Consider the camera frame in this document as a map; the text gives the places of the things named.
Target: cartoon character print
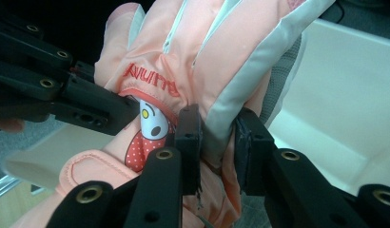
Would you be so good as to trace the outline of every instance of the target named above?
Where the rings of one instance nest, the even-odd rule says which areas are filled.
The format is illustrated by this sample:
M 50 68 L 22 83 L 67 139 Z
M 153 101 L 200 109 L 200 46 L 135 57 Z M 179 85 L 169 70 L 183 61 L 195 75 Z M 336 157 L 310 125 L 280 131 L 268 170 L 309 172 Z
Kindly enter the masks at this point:
M 166 135 L 173 132 L 170 122 L 159 108 L 142 100 L 139 102 L 141 130 L 130 143 L 125 158 L 125 165 L 135 172 L 144 168 L 147 155 L 164 146 Z

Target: pink glove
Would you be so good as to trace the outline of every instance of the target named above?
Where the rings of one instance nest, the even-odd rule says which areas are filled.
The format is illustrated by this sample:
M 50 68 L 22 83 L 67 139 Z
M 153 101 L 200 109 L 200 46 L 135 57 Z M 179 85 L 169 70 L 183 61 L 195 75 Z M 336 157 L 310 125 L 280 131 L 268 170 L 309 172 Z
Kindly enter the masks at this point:
M 104 147 L 106 153 L 73 157 L 55 195 L 17 225 L 45 225 L 79 183 L 118 187 L 134 178 L 148 153 L 174 131 L 179 111 L 198 104 L 204 121 L 203 207 L 195 197 L 184 197 L 183 226 L 204 227 L 207 220 L 229 227 L 241 211 L 233 120 L 243 106 L 261 113 L 270 68 L 333 1 L 158 0 L 146 17 L 139 5 L 122 5 L 108 18 L 95 81 L 139 100 L 141 114 Z

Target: cartoon eye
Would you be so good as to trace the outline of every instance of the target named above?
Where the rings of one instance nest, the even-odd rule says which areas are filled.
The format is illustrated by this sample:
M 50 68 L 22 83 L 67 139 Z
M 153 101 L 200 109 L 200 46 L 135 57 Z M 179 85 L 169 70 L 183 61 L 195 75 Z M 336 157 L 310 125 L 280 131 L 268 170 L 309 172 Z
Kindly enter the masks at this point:
M 142 110 L 142 116 L 147 119 L 148 118 L 148 111 L 146 109 Z

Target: white container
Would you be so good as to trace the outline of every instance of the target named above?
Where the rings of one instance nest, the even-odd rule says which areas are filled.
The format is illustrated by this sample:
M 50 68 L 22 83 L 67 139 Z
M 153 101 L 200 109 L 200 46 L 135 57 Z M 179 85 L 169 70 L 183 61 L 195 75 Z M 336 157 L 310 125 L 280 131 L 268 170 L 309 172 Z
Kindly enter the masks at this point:
M 356 195 L 390 186 L 390 40 L 323 20 L 307 30 L 300 69 L 269 127 Z

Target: metal ring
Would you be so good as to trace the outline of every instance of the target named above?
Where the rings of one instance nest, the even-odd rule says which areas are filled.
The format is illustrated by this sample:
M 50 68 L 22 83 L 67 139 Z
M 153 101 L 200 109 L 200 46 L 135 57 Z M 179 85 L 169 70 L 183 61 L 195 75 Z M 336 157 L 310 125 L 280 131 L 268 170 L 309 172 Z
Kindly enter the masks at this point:
M 82 189 L 76 196 L 76 201 L 89 203 L 99 199 L 103 195 L 103 188 L 100 185 L 91 185 Z
M 291 151 L 283 151 L 281 155 L 284 159 L 290 161 L 297 161 L 300 159 L 300 156 L 298 154 Z
M 42 79 L 40 80 L 40 85 L 45 88 L 52 88 L 55 86 L 55 83 L 51 79 Z
M 38 27 L 33 26 L 33 25 L 27 25 L 27 29 L 30 31 L 34 31 L 34 32 L 37 32 L 40 30 Z
M 384 190 L 374 190 L 373 196 L 380 202 L 390 206 L 390 192 L 384 191 Z
M 172 158 L 172 155 L 173 155 L 173 153 L 171 151 L 162 150 L 162 151 L 157 152 L 156 158 L 158 158 L 159 160 L 167 160 L 167 159 Z
M 62 58 L 68 58 L 68 54 L 66 52 L 64 52 L 63 50 L 58 50 L 58 52 L 56 52 L 59 56 L 61 56 Z

